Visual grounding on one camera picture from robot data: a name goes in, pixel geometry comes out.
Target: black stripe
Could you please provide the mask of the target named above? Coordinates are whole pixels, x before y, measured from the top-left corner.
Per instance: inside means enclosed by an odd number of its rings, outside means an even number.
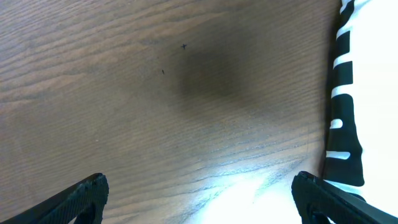
[[[345,32],[341,36],[339,36],[336,40],[336,55],[335,57],[342,56],[343,54],[347,54],[349,52],[349,33]]]
[[[353,12],[354,12],[354,0],[347,3],[346,8],[343,10],[343,12],[341,12],[340,28],[342,28],[348,22]]]
[[[331,99],[332,119],[341,119],[343,127],[331,129],[329,151],[349,152],[347,160],[326,158],[323,178],[353,186],[364,185],[362,168],[362,147],[359,143],[354,123],[354,102],[350,95],[342,94]]]
[[[333,70],[332,88],[353,84],[353,62],[345,62],[337,65]]]

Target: brown wooden surface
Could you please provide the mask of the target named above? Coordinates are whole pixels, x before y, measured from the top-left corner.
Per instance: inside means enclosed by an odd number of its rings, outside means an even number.
[[[297,220],[338,4],[0,1],[0,221],[95,172],[103,223]]]

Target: striped cloth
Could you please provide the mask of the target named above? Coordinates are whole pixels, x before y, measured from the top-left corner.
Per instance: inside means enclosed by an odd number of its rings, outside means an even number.
[[[398,1],[342,1],[323,178],[398,217]]]

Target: white stripe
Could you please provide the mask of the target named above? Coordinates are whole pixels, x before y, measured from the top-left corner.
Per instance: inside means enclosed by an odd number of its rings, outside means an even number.
[[[351,28],[354,26],[354,23],[357,21],[357,16],[358,16],[358,12],[361,10],[361,8],[368,3],[369,0],[355,0],[354,2],[354,11],[352,13],[352,15],[349,17],[349,20],[347,21],[347,23],[340,28],[337,31],[337,35],[336,35],[336,39],[343,35],[345,32],[350,31]],[[346,1],[345,3],[343,2],[343,7],[341,7],[340,9],[340,14],[343,12],[343,10],[346,8],[347,4],[349,3],[349,1]]]
[[[350,62],[352,61],[352,55],[348,52],[347,54],[343,54],[335,59],[333,62],[333,69],[341,63]]]
[[[325,181],[335,187],[338,187],[341,190],[344,190],[345,192],[357,194],[357,195],[360,195],[363,197],[361,187],[355,187],[352,185],[342,184],[342,183],[334,182],[334,181],[330,181],[330,180],[325,180]]]
[[[353,92],[353,84],[341,85],[332,89],[331,97],[333,98],[341,94],[349,94],[350,96],[353,96]]]
[[[343,127],[343,121],[341,119],[333,119],[330,122],[330,129],[338,129]]]
[[[348,1],[348,0],[342,0],[341,2],[343,3],[343,6],[342,6],[341,9],[340,9],[340,14],[344,11],[344,9],[346,9],[347,4],[348,4],[350,1]]]
[[[337,31],[337,35],[336,35],[336,40],[339,36],[345,34],[346,32],[351,30],[351,21],[348,21],[347,24],[345,26],[343,26],[342,28],[340,28]]]
[[[348,159],[351,153],[349,152],[336,152],[336,151],[326,151],[326,158],[335,158],[335,159]]]

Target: wood grain surface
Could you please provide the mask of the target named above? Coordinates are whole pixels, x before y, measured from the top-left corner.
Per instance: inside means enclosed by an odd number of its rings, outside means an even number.
[[[103,223],[299,222],[338,5],[0,1],[0,221],[102,172]]]

